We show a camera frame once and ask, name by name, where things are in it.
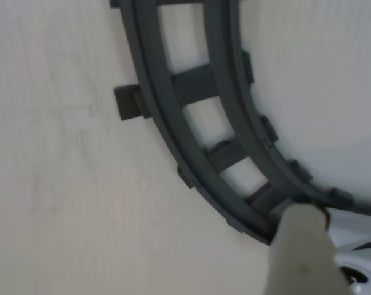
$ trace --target gray plastic toy track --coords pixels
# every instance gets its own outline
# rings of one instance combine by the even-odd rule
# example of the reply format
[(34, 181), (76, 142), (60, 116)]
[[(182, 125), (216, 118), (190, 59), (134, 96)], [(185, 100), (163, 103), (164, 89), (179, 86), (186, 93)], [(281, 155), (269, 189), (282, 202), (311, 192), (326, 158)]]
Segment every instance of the gray plastic toy track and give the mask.
[[(274, 143), (277, 134), (253, 104), (249, 54), (240, 42), (238, 0), (111, 0), (120, 8), (139, 85), (115, 89), (122, 120), (152, 117), (178, 163), (178, 174), (220, 213), (229, 225), (269, 244), (281, 213), (294, 202), (315, 200), (327, 206), (371, 215), (371, 205), (348, 193), (328, 194), (310, 185), (311, 175), (297, 161), (288, 163)], [(159, 27), (157, 6), (203, 3), (210, 64), (172, 76)], [(182, 107), (219, 96), (236, 139), (209, 152), (197, 143)], [(268, 183), (244, 200), (219, 173), (250, 157)]]

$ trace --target wooden grain surface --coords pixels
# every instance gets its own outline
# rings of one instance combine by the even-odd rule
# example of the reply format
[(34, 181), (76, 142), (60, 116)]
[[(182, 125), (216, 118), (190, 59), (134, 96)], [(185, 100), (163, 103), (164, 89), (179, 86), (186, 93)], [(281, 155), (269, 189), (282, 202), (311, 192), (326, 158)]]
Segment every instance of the wooden grain surface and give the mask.
[[(208, 62), (202, 6), (159, 10), (171, 70)], [(371, 0), (241, 14), (282, 151), (371, 199)], [(267, 247), (182, 183), (152, 120), (120, 122), (112, 89), (136, 81), (108, 0), (0, 0), (0, 295), (262, 293)], [(205, 146), (233, 135), (217, 99), (186, 112)]]

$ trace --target white surface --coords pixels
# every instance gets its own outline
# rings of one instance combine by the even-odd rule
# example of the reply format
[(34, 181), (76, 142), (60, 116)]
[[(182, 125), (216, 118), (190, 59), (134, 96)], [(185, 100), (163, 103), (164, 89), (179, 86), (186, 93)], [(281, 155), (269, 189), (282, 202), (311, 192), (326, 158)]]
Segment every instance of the white surface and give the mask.
[(0, 295), (261, 294), (267, 247), (119, 120), (131, 82), (108, 0), (0, 0)]
[(258, 109), (321, 187), (371, 200), (371, 0), (242, 5)]
[[(371, 198), (371, 0), (241, 11), (282, 150)], [(173, 72), (207, 62), (200, 5), (162, 19)], [(0, 294), (261, 294), (267, 247), (186, 188), (151, 120), (119, 121), (136, 81), (108, 0), (0, 0)]]

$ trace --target gray plastic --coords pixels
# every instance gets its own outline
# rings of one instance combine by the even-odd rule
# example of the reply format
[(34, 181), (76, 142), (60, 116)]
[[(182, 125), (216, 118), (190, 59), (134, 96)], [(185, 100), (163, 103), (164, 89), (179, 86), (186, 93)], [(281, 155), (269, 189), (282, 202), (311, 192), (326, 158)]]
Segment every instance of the gray plastic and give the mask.
[[(195, 2), (204, 3), (210, 65), (171, 76), (156, 7)], [(249, 91), (253, 74), (250, 56), (241, 49), (238, 0), (117, 0), (111, 5), (121, 8), (140, 83), (140, 91), (134, 88), (139, 113), (153, 118), (185, 184), (195, 187), (228, 224), (269, 244), (280, 214), (294, 202), (315, 199), (324, 205), (371, 215), (371, 206), (356, 206), (350, 195), (338, 190), (332, 194), (317, 190), (309, 183), (310, 173), (296, 161), (288, 163), (275, 147), (278, 136), (268, 118), (258, 114)], [(188, 126), (182, 107), (216, 95), (236, 138), (205, 152)], [(123, 108), (120, 112), (132, 117), (126, 115), (126, 104)], [(246, 200), (219, 175), (245, 157), (250, 157), (268, 179)]]

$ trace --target track rail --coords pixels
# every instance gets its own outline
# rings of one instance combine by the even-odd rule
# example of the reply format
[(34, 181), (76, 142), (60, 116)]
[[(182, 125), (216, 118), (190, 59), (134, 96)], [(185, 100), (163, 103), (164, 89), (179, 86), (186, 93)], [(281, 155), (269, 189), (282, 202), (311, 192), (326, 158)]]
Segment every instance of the track rail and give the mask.
[[(157, 6), (203, 3), (210, 64), (171, 75), (164, 53)], [(115, 90), (122, 119), (152, 117), (178, 163), (178, 174), (220, 213), (229, 225), (269, 244), (281, 213), (293, 202), (318, 200), (371, 215), (371, 205), (355, 204), (334, 189), (325, 194), (310, 185), (311, 175), (288, 163), (274, 145), (278, 137), (259, 116), (249, 91), (250, 57), (241, 49), (238, 0), (111, 0), (121, 8), (139, 85)], [(235, 139), (205, 152), (197, 143), (182, 107), (219, 95)], [(219, 173), (250, 157), (268, 183), (244, 200)]]

